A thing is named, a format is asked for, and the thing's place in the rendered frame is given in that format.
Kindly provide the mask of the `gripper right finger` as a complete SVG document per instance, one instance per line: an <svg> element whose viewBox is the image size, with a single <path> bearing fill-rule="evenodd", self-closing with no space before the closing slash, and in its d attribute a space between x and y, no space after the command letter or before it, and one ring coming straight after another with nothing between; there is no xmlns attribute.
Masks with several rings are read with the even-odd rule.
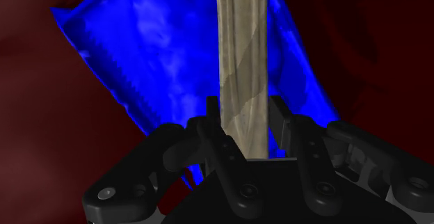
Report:
<svg viewBox="0 0 434 224"><path fill-rule="evenodd" d="M277 95L269 98L269 120L280 148L297 159L305 203L314 213L336 216L351 201L361 202L354 191L344 195L327 138L335 148L352 145L372 160L401 206L434 214L434 166L342 120L320 127L308 116L294 115Z"/></svg>

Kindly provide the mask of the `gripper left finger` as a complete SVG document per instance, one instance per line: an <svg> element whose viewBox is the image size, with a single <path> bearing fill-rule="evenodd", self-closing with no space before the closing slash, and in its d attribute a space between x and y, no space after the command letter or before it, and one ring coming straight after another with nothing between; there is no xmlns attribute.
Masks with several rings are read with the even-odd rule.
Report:
<svg viewBox="0 0 434 224"><path fill-rule="evenodd" d="M232 212L252 220L264 214L264 194L246 158L220 125L216 97L207 114L187 126L165 123L99 178L82 197L88 224L124 224L151 217L171 184L190 163L210 163Z"/></svg>

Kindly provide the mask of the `beige wooden stick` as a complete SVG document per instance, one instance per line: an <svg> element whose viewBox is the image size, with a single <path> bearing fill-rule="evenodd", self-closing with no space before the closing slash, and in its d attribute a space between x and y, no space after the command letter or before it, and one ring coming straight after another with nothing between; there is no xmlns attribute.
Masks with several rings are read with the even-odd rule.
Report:
<svg viewBox="0 0 434 224"><path fill-rule="evenodd" d="M247 159L267 159L267 0L217 0L220 117Z"/></svg>

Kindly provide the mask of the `blue foil bag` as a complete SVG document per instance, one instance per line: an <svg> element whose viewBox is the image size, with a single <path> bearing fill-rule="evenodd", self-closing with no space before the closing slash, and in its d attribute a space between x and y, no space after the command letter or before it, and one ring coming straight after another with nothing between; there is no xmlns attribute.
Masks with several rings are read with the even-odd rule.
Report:
<svg viewBox="0 0 434 224"><path fill-rule="evenodd" d="M267 0L268 96L326 126L338 118L283 0ZM217 0L84 0L53 8L65 37L146 134L220 113Z"/></svg>

